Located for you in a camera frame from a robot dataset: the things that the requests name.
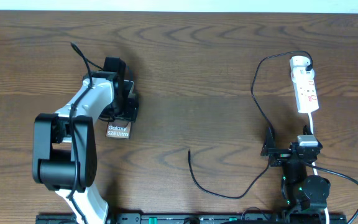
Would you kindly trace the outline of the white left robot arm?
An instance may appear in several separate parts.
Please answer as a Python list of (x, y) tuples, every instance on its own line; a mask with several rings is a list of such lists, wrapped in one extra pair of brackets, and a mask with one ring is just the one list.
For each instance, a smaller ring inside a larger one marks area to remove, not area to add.
[(125, 121), (132, 124), (139, 111), (127, 65), (106, 57), (97, 71), (89, 71), (77, 94), (54, 113), (40, 113), (34, 121), (32, 176), (36, 183), (61, 196), (71, 215), (37, 215), (36, 223), (114, 223), (115, 217), (94, 183), (97, 171), (94, 125)]

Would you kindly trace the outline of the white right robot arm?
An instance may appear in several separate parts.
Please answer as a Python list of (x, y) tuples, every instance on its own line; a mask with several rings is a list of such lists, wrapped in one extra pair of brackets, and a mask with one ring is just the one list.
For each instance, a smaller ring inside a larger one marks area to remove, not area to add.
[(282, 194), (287, 200), (286, 217), (298, 214), (319, 214), (327, 207), (330, 182), (318, 175), (309, 175), (306, 166), (317, 160), (322, 144), (312, 135), (309, 127), (286, 149), (275, 145), (273, 131), (268, 128), (261, 156), (268, 157), (270, 167), (283, 169)]

